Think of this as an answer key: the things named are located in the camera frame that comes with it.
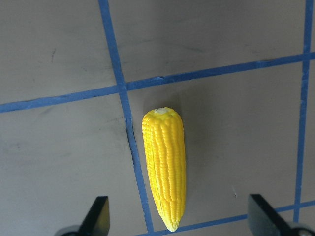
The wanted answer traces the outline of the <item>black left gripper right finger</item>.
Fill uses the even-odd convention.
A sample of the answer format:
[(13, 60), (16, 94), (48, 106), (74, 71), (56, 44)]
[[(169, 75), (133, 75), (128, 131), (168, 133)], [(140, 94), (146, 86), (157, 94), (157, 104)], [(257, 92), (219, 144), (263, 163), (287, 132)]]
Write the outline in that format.
[(285, 221), (260, 194), (248, 197), (248, 226), (254, 236), (313, 236), (301, 223)]

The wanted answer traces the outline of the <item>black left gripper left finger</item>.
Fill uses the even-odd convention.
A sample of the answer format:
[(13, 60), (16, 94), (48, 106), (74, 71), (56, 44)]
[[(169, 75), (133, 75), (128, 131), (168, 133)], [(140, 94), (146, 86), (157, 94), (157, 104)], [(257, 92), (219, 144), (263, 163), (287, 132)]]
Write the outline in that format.
[(78, 229), (57, 231), (56, 236), (107, 236), (110, 230), (108, 196), (98, 196)]

